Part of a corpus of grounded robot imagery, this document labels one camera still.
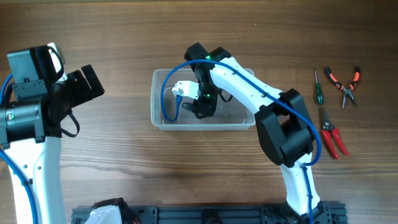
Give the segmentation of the clear plastic container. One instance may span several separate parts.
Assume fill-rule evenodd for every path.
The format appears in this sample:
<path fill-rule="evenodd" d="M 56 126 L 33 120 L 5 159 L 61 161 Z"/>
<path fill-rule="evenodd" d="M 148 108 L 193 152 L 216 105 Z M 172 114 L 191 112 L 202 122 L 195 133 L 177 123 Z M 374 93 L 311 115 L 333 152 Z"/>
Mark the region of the clear plastic container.
<path fill-rule="evenodd" d="M 172 87 L 178 81 L 193 81 L 197 79 L 194 72 L 189 68 L 183 68 L 175 72 L 167 81 L 164 89 L 162 84 L 169 74 L 169 69 L 158 69 L 153 73 L 150 116 L 154 126 L 162 131 L 224 131 L 224 130 L 246 130 L 255 125 L 254 115 L 237 99 L 224 102 L 218 98 L 217 108 L 213 116 L 198 119 L 196 116 L 184 109 L 179 108 L 178 119 L 174 122 L 167 121 L 162 113 L 160 94 L 164 94 L 165 110 L 169 118 L 173 118 L 176 112 L 175 96 Z"/>

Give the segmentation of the green handled screwdriver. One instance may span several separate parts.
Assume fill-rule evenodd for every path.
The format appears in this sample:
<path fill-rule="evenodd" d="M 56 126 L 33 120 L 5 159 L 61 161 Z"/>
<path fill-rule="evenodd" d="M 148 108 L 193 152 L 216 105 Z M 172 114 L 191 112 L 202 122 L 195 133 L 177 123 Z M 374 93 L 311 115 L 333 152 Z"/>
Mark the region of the green handled screwdriver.
<path fill-rule="evenodd" d="M 321 84 L 318 81 L 317 70 L 314 70 L 314 74 L 315 74 L 315 90 L 316 90 L 316 95 L 317 95 L 317 103 L 319 105 L 322 105 L 323 104 L 323 94 L 322 94 Z"/>

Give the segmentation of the red handled cutters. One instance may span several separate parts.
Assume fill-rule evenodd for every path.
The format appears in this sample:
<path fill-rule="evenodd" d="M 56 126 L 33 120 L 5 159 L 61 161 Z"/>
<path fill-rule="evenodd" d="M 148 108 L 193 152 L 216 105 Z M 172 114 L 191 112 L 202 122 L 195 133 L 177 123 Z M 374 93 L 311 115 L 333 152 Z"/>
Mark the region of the red handled cutters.
<path fill-rule="evenodd" d="M 348 152 L 346 146 L 340 138 L 339 129 L 331 123 L 328 114 L 324 108 L 322 108 L 322 138 L 332 158 L 337 160 L 340 159 L 340 156 L 337 154 L 332 140 L 335 141 L 335 144 L 344 155 L 350 156 L 350 153 Z"/>

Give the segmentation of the orange black pliers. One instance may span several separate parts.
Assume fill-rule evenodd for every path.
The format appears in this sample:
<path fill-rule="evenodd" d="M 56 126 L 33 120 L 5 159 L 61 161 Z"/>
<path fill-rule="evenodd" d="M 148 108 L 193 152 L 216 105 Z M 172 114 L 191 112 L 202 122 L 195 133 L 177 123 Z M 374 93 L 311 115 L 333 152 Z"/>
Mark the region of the orange black pliers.
<path fill-rule="evenodd" d="M 339 90 L 343 94 L 342 108 L 345 109 L 348 98 L 352 101 L 352 103 L 355 106 L 358 106 L 355 97 L 353 95 L 353 90 L 356 88 L 356 85 L 359 83 L 359 78 L 361 76 L 361 69 L 358 66 L 354 68 L 354 78 L 348 85 L 343 85 L 341 82 L 339 82 L 335 78 L 330 67 L 326 67 L 325 72 L 329 81 L 336 87 L 337 90 Z"/>

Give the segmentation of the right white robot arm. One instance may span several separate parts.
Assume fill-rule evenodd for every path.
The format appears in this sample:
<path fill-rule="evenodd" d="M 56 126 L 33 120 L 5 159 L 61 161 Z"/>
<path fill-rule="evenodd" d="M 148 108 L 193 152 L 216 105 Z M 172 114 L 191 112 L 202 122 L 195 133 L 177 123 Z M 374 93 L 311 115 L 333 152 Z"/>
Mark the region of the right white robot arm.
<path fill-rule="evenodd" d="M 260 81 L 224 48 L 208 52 L 191 45 L 184 59 L 198 80 L 197 98 L 183 107 L 198 119 L 214 115 L 221 91 L 227 91 L 253 115 L 259 144 L 282 171 L 286 202 L 304 223 L 320 214 L 311 167 L 319 160 L 321 142 L 305 102 L 294 89 L 287 92 Z"/>

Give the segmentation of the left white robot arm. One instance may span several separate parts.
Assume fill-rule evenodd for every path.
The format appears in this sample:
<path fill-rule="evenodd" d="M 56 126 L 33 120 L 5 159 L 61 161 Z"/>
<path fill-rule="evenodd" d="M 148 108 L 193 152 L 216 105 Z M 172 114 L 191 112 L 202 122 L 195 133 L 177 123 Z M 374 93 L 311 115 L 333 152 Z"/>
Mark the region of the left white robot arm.
<path fill-rule="evenodd" d="M 55 43 L 9 52 L 1 87 L 1 158 L 7 164 L 18 223 L 65 223 L 61 122 L 104 93 L 93 67 L 67 73 Z"/>

